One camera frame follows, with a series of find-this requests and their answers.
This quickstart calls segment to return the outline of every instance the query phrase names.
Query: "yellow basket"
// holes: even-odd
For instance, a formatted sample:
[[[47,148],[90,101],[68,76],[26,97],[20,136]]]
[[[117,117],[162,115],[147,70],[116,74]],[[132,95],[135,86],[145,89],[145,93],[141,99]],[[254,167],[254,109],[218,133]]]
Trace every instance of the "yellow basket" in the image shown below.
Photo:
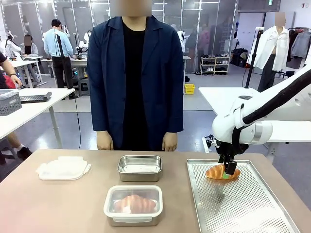
[[[185,84],[186,95],[193,95],[195,90],[194,84]]]

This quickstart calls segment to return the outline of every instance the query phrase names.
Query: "croissant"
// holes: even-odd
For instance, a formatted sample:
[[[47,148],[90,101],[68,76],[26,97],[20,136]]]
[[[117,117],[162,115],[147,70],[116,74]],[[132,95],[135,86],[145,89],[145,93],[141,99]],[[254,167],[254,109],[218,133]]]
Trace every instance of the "croissant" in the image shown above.
[[[131,195],[117,201],[114,210],[117,213],[150,214],[155,212],[156,203],[152,200]]]
[[[235,169],[233,175],[229,175],[228,178],[223,178],[223,173],[225,171],[225,166],[223,164],[216,165],[212,168],[210,168],[208,171],[206,171],[206,176],[211,179],[216,180],[232,180],[234,178],[237,178],[238,175],[240,175],[241,171],[238,169]]]

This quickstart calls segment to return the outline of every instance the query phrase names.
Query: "man in light blue shirt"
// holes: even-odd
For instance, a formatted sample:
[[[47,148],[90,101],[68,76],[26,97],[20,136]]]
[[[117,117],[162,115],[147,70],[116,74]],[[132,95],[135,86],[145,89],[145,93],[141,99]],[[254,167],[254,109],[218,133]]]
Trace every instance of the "man in light blue shirt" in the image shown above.
[[[61,21],[58,19],[52,20],[52,28],[48,30],[44,35],[44,51],[48,57],[52,57],[53,68],[57,79],[57,87],[64,88],[63,72],[67,77],[67,87],[72,88],[72,69],[70,58],[73,57],[73,49],[67,35],[62,32],[63,29]],[[64,57],[61,55],[60,46],[57,41],[57,36],[61,39],[61,47],[63,50]],[[74,93],[69,95],[69,99],[75,99],[79,96]]]

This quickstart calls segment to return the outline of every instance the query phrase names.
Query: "neck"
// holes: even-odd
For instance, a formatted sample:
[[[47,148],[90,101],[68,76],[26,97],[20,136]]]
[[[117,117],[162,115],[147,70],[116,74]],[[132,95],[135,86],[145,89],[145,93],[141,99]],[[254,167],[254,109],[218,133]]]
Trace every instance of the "neck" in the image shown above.
[[[123,23],[133,31],[144,31],[146,29],[146,16],[122,17]]]

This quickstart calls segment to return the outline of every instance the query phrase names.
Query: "black device on table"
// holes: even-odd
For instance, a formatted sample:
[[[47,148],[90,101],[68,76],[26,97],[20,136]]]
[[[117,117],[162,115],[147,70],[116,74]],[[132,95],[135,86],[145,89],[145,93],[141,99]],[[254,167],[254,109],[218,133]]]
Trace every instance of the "black device on table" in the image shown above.
[[[52,92],[49,91],[46,95],[20,96],[20,101],[21,103],[42,103],[49,101],[51,95]]]

